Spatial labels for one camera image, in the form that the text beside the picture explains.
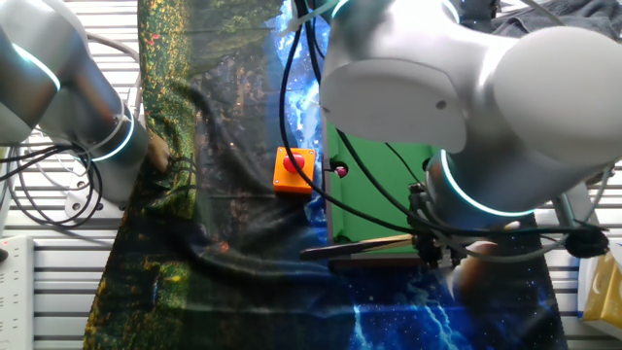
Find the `orange block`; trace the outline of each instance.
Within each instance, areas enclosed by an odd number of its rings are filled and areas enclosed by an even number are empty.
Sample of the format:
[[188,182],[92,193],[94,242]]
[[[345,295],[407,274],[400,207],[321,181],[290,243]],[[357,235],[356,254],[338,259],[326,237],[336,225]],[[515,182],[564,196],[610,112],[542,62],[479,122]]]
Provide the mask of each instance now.
[[[314,150],[292,149],[294,157],[302,171],[313,180],[315,172]],[[288,153],[284,147],[279,147],[276,152],[276,162],[274,164],[274,179],[272,180],[274,191],[277,193],[302,193],[311,194],[313,191],[304,179],[298,175],[292,165]]]

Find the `gray cloth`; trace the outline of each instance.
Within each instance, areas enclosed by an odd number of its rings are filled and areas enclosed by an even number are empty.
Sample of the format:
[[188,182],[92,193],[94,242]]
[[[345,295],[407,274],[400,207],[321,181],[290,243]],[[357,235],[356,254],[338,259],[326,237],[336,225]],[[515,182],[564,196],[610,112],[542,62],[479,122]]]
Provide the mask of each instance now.
[[[566,25],[594,30],[620,40],[622,5],[617,0],[553,0],[542,6]],[[531,8],[493,19],[494,34],[512,38],[554,25]]]

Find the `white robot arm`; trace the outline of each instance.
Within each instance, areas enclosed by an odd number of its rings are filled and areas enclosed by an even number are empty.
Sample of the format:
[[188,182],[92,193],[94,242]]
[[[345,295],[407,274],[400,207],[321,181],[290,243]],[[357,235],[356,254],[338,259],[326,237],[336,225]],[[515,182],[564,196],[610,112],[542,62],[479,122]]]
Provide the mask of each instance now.
[[325,117],[438,147],[425,188],[445,224],[513,221],[622,156],[622,47],[604,35],[483,34],[446,0],[343,0],[330,26]]
[[149,142],[60,0],[0,0],[0,123],[0,145],[38,124],[56,142],[89,149],[102,175],[96,190],[112,202],[128,198]]

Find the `green panel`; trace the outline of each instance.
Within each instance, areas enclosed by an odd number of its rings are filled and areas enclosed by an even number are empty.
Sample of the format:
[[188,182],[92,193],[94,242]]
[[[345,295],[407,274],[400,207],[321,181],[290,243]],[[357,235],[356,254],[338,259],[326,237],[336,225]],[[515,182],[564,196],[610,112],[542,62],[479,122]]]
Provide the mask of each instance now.
[[[348,139],[380,184],[404,206],[408,207],[408,185],[415,183],[415,180],[399,158],[384,143],[363,140],[354,136],[348,136]],[[327,125],[327,144],[326,154],[330,159],[345,163],[349,170],[348,175],[343,179],[331,174],[329,177],[330,194],[366,214],[392,224],[408,227],[406,216],[380,194],[357,167],[332,124]],[[395,143],[391,145],[406,160],[415,175],[423,180],[422,164],[424,160],[432,157],[434,149],[429,145],[419,144]],[[334,205],[332,206],[331,224],[335,241],[340,239],[360,241],[402,234],[379,227]],[[412,253],[413,251],[412,248],[399,248],[382,253]]]

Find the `patterned fabric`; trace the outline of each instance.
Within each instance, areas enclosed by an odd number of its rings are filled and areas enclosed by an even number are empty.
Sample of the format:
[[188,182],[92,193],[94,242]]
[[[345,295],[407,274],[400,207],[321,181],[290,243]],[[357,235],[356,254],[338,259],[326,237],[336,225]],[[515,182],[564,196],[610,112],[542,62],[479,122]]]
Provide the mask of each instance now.
[[[283,4],[139,0],[148,126],[174,160],[165,174],[143,165],[85,349],[565,349],[543,259],[511,273],[479,265],[462,299],[423,269],[335,274],[298,260],[323,243],[326,224],[314,227],[304,201],[272,190],[291,37],[271,26]],[[310,84],[305,50],[290,95]],[[295,143],[301,133],[291,131]],[[540,244],[503,245],[501,254],[519,254]]]

